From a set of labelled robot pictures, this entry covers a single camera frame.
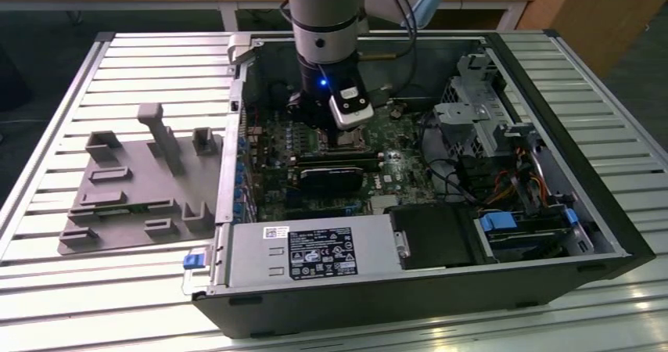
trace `table leg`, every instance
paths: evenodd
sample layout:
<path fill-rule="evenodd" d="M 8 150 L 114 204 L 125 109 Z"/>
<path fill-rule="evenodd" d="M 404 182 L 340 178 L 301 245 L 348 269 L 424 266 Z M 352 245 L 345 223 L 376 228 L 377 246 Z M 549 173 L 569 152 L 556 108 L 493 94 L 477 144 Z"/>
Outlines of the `table leg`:
<path fill-rule="evenodd" d="M 502 14 L 501 20 L 498 21 L 497 30 L 510 31 L 516 29 L 525 7 L 526 7 L 526 2 L 509 3 L 505 13 Z"/>
<path fill-rule="evenodd" d="M 238 31 L 236 2 L 220 3 L 220 16 L 222 17 L 224 30 Z"/>
<path fill-rule="evenodd" d="M 68 10 L 65 11 L 65 13 L 72 26 L 78 26 L 84 22 L 82 13 L 80 10 Z"/>

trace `black plastic cover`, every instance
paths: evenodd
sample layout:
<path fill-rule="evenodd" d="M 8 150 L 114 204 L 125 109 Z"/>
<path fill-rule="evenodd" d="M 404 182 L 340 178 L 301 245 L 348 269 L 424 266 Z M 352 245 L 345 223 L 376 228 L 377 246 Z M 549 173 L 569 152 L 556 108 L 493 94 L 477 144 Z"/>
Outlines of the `black plastic cover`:
<path fill-rule="evenodd" d="M 469 207 L 429 203 L 392 207 L 386 211 L 394 232 L 404 232 L 410 256 L 405 270 L 486 264 Z"/>

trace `black floor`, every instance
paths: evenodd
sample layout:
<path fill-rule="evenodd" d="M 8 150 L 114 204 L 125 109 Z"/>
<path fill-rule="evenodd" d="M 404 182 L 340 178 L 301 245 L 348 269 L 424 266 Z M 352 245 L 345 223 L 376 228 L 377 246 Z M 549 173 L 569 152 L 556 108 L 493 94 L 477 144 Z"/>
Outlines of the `black floor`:
<path fill-rule="evenodd" d="M 274 13 L 240 13 L 244 30 L 288 30 Z M 0 203 L 6 198 L 41 132 L 100 31 L 220 31 L 214 11 L 90 12 L 72 26 L 62 12 L 0 13 L 0 46 L 33 92 L 32 101 L 0 112 Z M 605 84 L 668 148 L 668 5 L 640 36 Z M 6 123 L 13 120 L 32 122 Z"/>

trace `white label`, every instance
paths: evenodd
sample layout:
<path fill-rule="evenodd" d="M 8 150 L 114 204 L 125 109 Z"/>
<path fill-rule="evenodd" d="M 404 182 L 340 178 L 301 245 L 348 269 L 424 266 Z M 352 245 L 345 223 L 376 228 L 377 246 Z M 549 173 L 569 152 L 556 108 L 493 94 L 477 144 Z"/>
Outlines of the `white label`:
<path fill-rule="evenodd" d="M 264 239 L 285 239 L 288 237 L 288 232 L 290 231 L 290 227 L 265 227 L 262 238 Z"/>
<path fill-rule="evenodd" d="M 352 98 L 357 98 L 357 96 L 358 96 L 357 88 L 352 87 L 352 88 L 346 88 L 345 90 L 341 90 L 341 98 L 352 99 Z"/>

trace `vertical post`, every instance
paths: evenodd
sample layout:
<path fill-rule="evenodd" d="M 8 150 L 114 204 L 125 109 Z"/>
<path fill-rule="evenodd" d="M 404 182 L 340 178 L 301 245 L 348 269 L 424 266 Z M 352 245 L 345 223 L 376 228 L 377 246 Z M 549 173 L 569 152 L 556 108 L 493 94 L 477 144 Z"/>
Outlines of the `vertical post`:
<path fill-rule="evenodd" d="M 138 105 L 137 120 L 148 126 L 148 130 L 156 140 L 170 174 L 177 176 L 184 173 L 184 165 L 180 162 L 178 142 L 170 129 L 162 124 L 162 106 L 160 103 L 142 103 Z"/>
<path fill-rule="evenodd" d="M 220 16 L 222 18 L 224 30 L 238 31 L 237 25 L 237 2 L 221 2 L 218 5 Z"/>

